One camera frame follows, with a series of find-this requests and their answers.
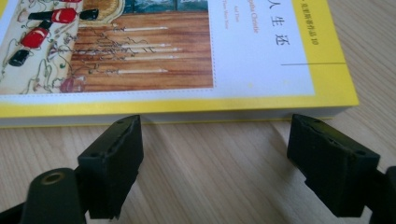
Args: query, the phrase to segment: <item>illustrated cover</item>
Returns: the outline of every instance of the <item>illustrated cover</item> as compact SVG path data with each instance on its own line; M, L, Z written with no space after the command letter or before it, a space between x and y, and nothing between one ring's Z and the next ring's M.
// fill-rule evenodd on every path
M324 0L9 0L0 9L3 126L358 103Z

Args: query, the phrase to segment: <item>light wood surface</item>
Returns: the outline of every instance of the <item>light wood surface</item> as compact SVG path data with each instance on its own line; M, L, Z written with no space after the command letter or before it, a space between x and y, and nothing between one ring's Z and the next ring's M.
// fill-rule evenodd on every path
M396 1L329 0L361 105L328 120L396 165ZM37 175L77 167L106 127L0 130L0 211ZM368 223L337 218L287 160L288 121L143 126L145 159L112 223ZM89 220L89 223L107 223Z

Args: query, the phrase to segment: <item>clamp jaw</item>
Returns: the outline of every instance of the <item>clamp jaw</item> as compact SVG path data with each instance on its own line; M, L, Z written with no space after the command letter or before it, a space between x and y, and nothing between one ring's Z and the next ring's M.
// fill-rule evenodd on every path
M0 214L0 223L86 223L112 219L135 182L143 160L139 116L113 123L82 154L78 168L60 168L36 177L25 203Z
M396 166L377 171L380 156L369 148L321 120L293 115L288 158L335 216L360 217L368 206L371 223L396 223Z

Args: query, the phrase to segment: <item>yellow book cover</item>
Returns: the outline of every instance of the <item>yellow book cover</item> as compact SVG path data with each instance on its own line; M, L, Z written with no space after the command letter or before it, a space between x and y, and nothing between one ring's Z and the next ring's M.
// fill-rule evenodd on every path
M5 0L0 127L328 118L359 103L326 0Z

